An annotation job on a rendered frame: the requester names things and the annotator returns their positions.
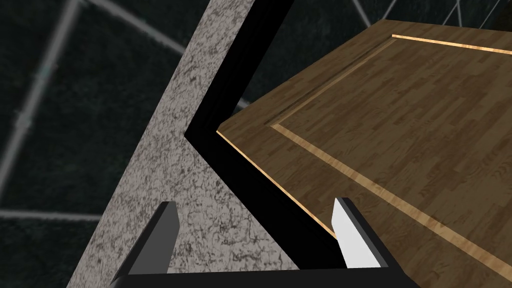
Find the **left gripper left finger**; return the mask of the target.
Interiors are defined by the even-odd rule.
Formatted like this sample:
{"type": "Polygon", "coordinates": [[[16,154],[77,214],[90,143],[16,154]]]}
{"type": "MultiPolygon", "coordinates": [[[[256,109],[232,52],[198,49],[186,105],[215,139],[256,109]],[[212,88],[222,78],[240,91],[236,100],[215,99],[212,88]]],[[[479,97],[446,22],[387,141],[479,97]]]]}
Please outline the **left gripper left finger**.
{"type": "Polygon", "coordinates": [[[176,202],[163,201],[153,213],[114,279],[127,275],[165,274],[180,229],[176,202]]]}

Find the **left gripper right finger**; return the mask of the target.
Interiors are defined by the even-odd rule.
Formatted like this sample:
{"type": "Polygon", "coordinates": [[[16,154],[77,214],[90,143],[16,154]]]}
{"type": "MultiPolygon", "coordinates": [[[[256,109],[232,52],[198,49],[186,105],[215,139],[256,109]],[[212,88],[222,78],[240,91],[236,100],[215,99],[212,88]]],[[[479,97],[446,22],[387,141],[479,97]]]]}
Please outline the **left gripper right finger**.
{"type": "Polygon", "coordinates": [[[331,226],[347,268],[400,268],[379,236],[347,197],[335,199],[331,226]]]}

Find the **brown wooden cupboard door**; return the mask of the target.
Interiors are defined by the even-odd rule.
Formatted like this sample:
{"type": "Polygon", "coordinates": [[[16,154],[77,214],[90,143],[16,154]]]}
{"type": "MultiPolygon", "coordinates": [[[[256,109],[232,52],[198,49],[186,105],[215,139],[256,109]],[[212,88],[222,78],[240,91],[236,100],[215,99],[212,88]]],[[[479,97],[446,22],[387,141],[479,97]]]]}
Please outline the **brown wooden cupboard door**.
{"type": "Polygon", "coordinates": [[[512,32],[380,20],[216,135],[322,256],[348,198],[420,288],[512,288],[512,32]]]}

